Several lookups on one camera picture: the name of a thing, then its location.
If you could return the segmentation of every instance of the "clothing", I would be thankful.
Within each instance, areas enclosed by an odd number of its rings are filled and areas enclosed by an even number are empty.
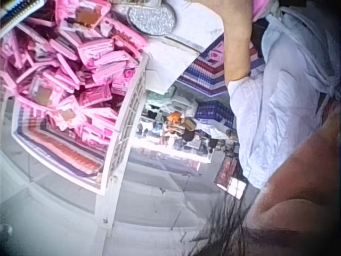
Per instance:
[[[264,72],[228,86],[243,175],[256,188],[321,125],[324,105],[336,86],[333,66],[339,64],[330,56],[336,50],[330,35],[302,22],[301,11],[289,12],[280,19],[267,17]],[[328,95],[316,112],[321,92]]]

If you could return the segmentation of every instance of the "black item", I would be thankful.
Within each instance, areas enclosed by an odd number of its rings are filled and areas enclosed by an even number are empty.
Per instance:
[[[209,145],[209,147],[211,149],[215,149],[217,144],[218,144],[218,140],[217,139],[212,139],[212,138],[209,140],[209,143],[208,143],[208,145]]]
[[[156,118],[157,115],[158,115],[158,113],[155,113],[155,112],[153,112],[153,111],[148,110],[148,117],[149,117],[149,118],[155,120],[155,118]]]
[[[307,0],[279,0],[280,6],[300,6],[300,7],[306,7],[307,6]]]
[[[194,140],[194,135],[196,135],[195,131],[189,131],[187,129],[185,129],[184,134],[182,135],[182,139],[186,142],[190,142],[192,140]]]

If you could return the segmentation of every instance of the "pink package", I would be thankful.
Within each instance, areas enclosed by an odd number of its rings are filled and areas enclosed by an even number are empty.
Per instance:
[[[58,58],[58,60],[59,60],[59,62],[61,64],[61,66],[64,68],[66,73],[72,78],[72,80],[76,84],[80,84],[79,78],[76,76],[75,72],[71,69],[71,67],[69,66],[68,62],[63,57],[63,55],[61,55],[60,53],[57,53],[57,58]]]
[[[50,27],[50,28],[55,26],[55,22],[53,21],[42,20],[42,19],[31,18],[31,17],[28,17],[25,20],[25,22],[31,23],[33,25],[41,25],[41,26]]]
[[[86,89],[97,87],[98,85],[92,79],[92,73],[89,70],[80,70],[77,73],[80,80],[80,85],[83,85]]]
[[[87,89],[79,96],[79,104],[82,108],[89,107],[91,105],[108,101],[112,99],[109,86],[103,85],[94,88]]]
[[[114,78],[119,77],[123,74],[126,66],[126,61],[114,62],[112,64],[97,69],[93,73],[92,78],[97,85],[109,84]]]
[[[31,101],[30,99],[18,94],[18,93],[15,94],[15,98],[21,103],[21,105],[24,108],[32,109],[34,117],[36,117],[38,115],[38,113],[40,114],[40,117],[44,117],[46,115],[46,113],[51,111],[50,108],[39,105],[39,104]]]
[[[58,80],[63,81],[64,83],[74,87],[76,90],[79,90],[79,84],[76,84],[68,75],[66,75],[64,72],[62,72],[61,69],[58,69],[57,72],[54,75],[55,78]]]
[[[103,55],[100,59],[94,61],[96,67],[106,65],[112,62],[128,60],[129,54],[125,51],[114,51]]]
[[[49,79],[52,83],[66,90],[68,93],[74,93],[75,88],[72,85],[65,83],[64,81],[57,79],[55,73],[52,70],[47,69],[43,71],[43,76]]]
[[[92,119],[92,124],[95,126],[99,126],[99,127],[103,126],[106,129],[112,130],[112,131],[115,130],[115,122],[114,121],[111,121],[111,120],[109,120],[105,117],[102,117],[100,115],[92,115],[91,119]]]
[[[13,56],[13,65],[18,69],[22,69],[24,64],[23,54],[19,50],[17,36],[14,29],[9,31],[3,38],[3,42],[1,44],[1,56],[8,60],[10,60]]]
[[[76,33],[59,30],[59,34],[62,35],[67,41],[70,42],[74,47],[79,47],[82,44],[82,40],[80,40],[79,36]]]
[[[92,115],[100,115],[108,119],[116,120],[118,117],[118,113],[116,113],[112,108],[85,108],[82,110],[82,113],[86,116],[91,117]]]
[[[56,111],[52,113],[52,117],[58,126],[60,124],[64,127],[66,123],[68,128],[77,127],[87,121],[85,115],[80,111],[79,104],[74,95],[59,102]]]
[[[109,145],[110,144],[110,140],[109,139],[98,137],[95,134],[93,134],[91,132],[88,132],[88,131],[83,131],[83,133],[82,133],[82,140],[83,141],[87,141],[89,143],[93,143],[93,141],[95,141],[95,142],[98,142],[98,143],[104,144],[104,145]]]
[[[17,28],[25,32],[27,35],[29,35],[35,42],[39,43],[46,52],[55,52],[55,50],[51,47],[49,42],[31,27],[23,23],[19,23],[17,25]]]
[[[116,77],[112,81],[111,92],[113,89],[117,89],[117,88],[119,89],[124,88],[126,91],[131,79],[134,77],[134,74],[135,74],[135,69],[126,69],[121,76]]]
[[[14,68],[8,60],[1,61],[0,77],[3,79],[4,86],[14,93],[17,89],[17,83],[14,80],[18,76],[18,71]]]
[[[109,17],[104,17],[103,22],[112,24],[115,30],[115,34],[127,40],[129,43],[133,44],[137,50],[140,50],[148,45],[146,39],[144,39],[140,34],[135,32],[134,30],[123,25],[121,22]]]
[[[100,39],[81,44],[78,47],[78,54],[84,66],[88,69],[95,68],[95,60],[114,50],[112,39]]]
[[[27,69],[24,73],[22,73],[16,80],[16,83],[22,82],[26,77],[31,75],[33,72],[37,71],[41,67],[46,67],[46,66],[53,66],[53,67],[58,67],[59,63],[55,60],[52,61],[45,61],[45,62],[36,62],[33,64],[32,67]]]
[[[49,40],[50,45],[52,48],[54,48],[57,52],[63,54],[66,58],[69,58],[70,60],[77,60],[78,57],[76,56],[75,51],[68,45],[68,42],[58,37],[56,39],[50,39]]]
[[[87,28],[94,28],[110,11],[111,4],[102,0],[56,0],[56,23],[72,18],[75,23]]]
[[[112,39],[114,40],[116,47],[125,50],[128,53],[131,53],[134,58],[138,59],[141,56],[141,53],[132,44],[130,44],[128,41],[125,41],[122,37],[116,35],[112,37]]]
[[[29,94],[36,103],[48,108],[55,108],[65,97],[66,91],[58,85],[50,83],[46,77],[37,74],[33,77]]]

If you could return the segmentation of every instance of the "shirt sleeve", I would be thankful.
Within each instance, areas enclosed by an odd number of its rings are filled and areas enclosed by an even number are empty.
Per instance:
[[[231,81],[228,86],[230,105],[237,119],[237,134],[244,156],[251,154],[262,103],[263,73],[254,78]]]

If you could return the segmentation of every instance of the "hand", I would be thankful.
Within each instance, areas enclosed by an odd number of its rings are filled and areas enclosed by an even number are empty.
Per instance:
[[[225,30],[236,36],[249,37],[252,30],[252,0],[188,0],[216,12],[223,20]]]

